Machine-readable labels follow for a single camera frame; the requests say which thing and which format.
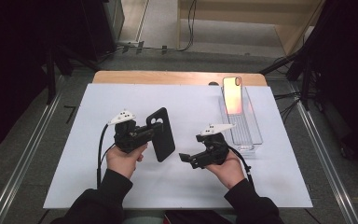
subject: wrist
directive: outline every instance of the wrist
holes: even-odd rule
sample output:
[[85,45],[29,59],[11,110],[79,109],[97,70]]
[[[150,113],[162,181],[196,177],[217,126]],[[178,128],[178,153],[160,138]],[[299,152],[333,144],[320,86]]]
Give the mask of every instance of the wrist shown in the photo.
[[236,186],[238,183],[240,183],[243,179],[245,179],[245,177],[236,177],[236,178],[232,178],[230,180],[228,180],[225,183],[226,188],[228,189],[232,189],[234,186]]
[[122,167],[122,166],[114,166],[114,165],[112,165],[112,166],[107,166],[107,168],[109,170],[112,170],[112,171],[120,174],[120,175],[123,175],[124,177],[126,177],[128,179],[131,178],[132,173],[133,173],[133,172],[130,172],[129,169],[127,169],[126,167]]

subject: finger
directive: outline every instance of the finger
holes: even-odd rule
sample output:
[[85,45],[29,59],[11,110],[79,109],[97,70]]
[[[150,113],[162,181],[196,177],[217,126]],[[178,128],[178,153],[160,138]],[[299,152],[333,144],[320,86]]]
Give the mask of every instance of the finger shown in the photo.
[[136,149],[134,149],[134,150],[130,153],[130,155],[131,155],[132,157],[138,159],[146,149],[147,149],[147,143],[144,144],[144,145],[141,146],[141,147],[137,147]]
[[144,159],[144,155],[141,154],[141,156],[138,157],[138,160],[137,161],[142,161]]

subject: person's left hand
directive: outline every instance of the person's left hand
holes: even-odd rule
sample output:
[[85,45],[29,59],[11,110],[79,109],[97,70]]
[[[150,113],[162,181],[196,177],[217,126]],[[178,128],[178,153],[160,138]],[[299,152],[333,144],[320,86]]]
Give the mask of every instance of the person's left hand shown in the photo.
[[146,148],[147,143],[127,154],[116,146],[112,147],[106,153],[107,168],[116,171],[130,179],[133,171],[136,168],[136,162],[142,161],[144,158],[142,153]]

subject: black phone case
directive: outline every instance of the black phone case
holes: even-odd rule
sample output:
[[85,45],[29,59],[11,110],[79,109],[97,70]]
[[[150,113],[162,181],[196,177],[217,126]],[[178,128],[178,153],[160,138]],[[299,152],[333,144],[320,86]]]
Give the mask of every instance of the black phone case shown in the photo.
[[175,143],[173,142],[171,124],[170,120],[168,119],[167,109],[165,107],[162,107],[147,117],[147,127],[152,128],[153,125],[161,125],[158,122],[159,119],[162,119],[162,132],[155,133],[152,139],[152,143],[156,151],[157,160],[162,162],[175,151]]

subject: metal rail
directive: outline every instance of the metal rail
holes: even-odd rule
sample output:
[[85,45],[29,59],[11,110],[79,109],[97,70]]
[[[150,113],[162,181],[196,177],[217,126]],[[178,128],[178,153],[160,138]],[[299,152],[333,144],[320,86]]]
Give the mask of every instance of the metal rail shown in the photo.
[[[289,82],[292,91],[299,91],[295,82]],[[316,154],[319,157],[319,161],[324,168],[327,180],[330,183],[331,189],[336,197],[339,208],[341,209],[342,215],[344,216],[347,223],[358,223],[358,216],[351,202],[351,197],[345,189],[344,184],[338,176],[336,167],[328,155],[328,152],[324,146],[321,136],[313,122],[312,116],[309,111],[299,102],[297,104],[298,111],[300,112],[301,118],[307,128],[310,135],[312,144],[315,147]]]
[[24,149],[19,162],[17,163],[16,168],[13,171],[10,179],[8,180],[7,184],[5,185],[4,190],[0,196],[0,223],[3,223],[5,216],[11,203],[16,196],[16,193],[21,185],[23,178],[28,170],[28,167],[36,153],[37,147],[39,146],[40,140],[45,133],[46,128],[51,120],[52,115],[57,107],[58,102],[60,101],[62,95],[62,89],[65,84],[65,78],[60,76],[58,80],[58,92],[50,105],[47,105],[43,114],[38,121],[34,132]]

